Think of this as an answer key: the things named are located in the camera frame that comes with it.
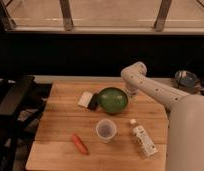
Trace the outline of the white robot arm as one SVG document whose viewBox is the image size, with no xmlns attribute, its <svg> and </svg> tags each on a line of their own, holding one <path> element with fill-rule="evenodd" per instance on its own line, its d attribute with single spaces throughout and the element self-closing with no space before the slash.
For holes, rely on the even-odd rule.
<svg viewBox="0 0 204 171">
<path fill-rule="evenodd" d="M 204 96 L 189 94 L 146 77 L 143 62 L 121 71 L 127 90 L 141 90 L 170 111 L 166 171 L 204 171 Z"/>
</svg>

